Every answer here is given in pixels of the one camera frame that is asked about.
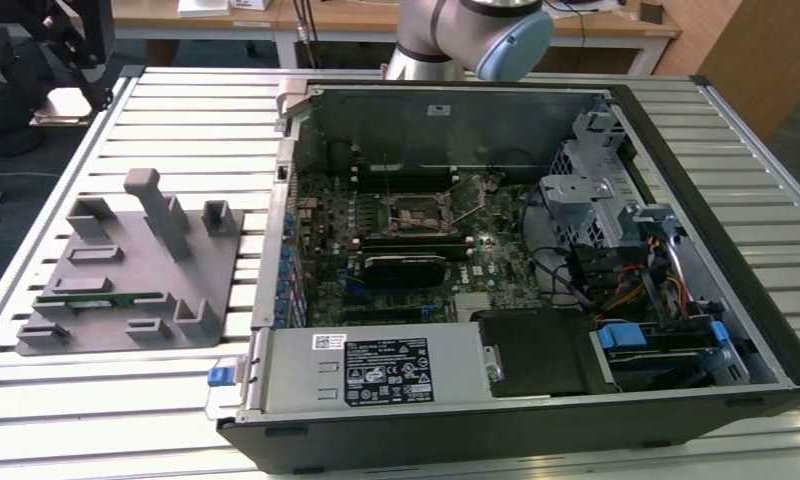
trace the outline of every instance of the power supply label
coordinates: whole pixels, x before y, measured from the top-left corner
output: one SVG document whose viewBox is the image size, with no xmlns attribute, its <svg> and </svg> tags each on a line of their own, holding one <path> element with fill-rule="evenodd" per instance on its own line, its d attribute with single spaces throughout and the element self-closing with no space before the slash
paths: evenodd
<svg viewBox="0 0 800 480">
<path fill-rule="evenodd" d="M 433 402 L 426 338 L 344 344 L 344 400 L 351 407 Z"/>
</svg>

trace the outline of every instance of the open computer tower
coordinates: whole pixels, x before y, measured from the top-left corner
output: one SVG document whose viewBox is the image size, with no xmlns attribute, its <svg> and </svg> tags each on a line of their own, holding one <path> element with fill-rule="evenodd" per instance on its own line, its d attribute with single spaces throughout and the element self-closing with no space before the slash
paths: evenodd
<svg viewBox="0 0 800 480">
<path fill-rule="evenodd" d="M 800 342 L 623 85 L 283 92 L 243 405 L 270 473 L 681 444 Z"/>
</svg>

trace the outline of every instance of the sticker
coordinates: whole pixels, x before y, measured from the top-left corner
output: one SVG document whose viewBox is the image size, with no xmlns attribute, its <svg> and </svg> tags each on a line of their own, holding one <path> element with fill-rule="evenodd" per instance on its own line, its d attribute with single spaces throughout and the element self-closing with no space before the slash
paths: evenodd
<svg viewBox="0 0 800 480">
<path fill-rule="evenodd" d="M 318 334 L 311 343 L 311 348 L 315 350 L 343 350 L 344 342 L 347 341 L 346 333 Z"/>
<path fill-rule="evenodd" d="M 427 106 L 429 117 L 450 117 L 451 106 L 450 105 L 429 105 Z"/>
<path fill-rule="evenodd" d="M 232 22 L 235 27 L 256 27 L 270 28 L 272 24 L 270 22 Z"/>
<path fill-rule="evenodd" d="M 426 338 L 347 342 L 344 344 L 347 405 L 364 407 L 433 402 L 435 396 L 430 368 Z"/>
<path fill-rule="evenodd" d="M 86 302 L 71 302 L 68 303 L 71 308 L 111 308 L 112 302 L 110 300 L 90 300 Z"/>
</svg>

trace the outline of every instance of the motherboard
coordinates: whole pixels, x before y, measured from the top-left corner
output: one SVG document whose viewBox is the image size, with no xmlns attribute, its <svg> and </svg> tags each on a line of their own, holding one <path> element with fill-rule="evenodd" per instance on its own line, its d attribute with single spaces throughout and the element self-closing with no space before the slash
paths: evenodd
<svg viewBox="0 0 800 480">
<path fill-rule="evenodd" d="M 469 321 L 545 302 L 518 233 L 531 186 L 497 171 L 442 173 L 302 174 L 310 327 Z"/>
</svg>

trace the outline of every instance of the blue latch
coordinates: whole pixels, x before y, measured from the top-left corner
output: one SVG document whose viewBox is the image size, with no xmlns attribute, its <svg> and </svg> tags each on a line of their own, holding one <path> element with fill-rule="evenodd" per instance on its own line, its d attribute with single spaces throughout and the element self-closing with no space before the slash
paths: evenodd
<svg viewBox="0 0 800 480">
<path fill-rule="evenodd" d="M 214 367 L 208 372 L 208 387 L 230 387 L 236 385 L 235 367 Z"/>
<path fill-rule="evenodd" d="M 723 343 L 730 339 L 730 332 L 726 330 L 726 325 L 723 325 L 723 322 L 717 320 L 711 322 L 711 331 L 715 333 L 718 343 Z"/>
<path fill-rule="evenodd" d="M 646 347 L 643 330 L 637 323 L 609 323 L 598 332 L 602 348 Z"/>
</svg>

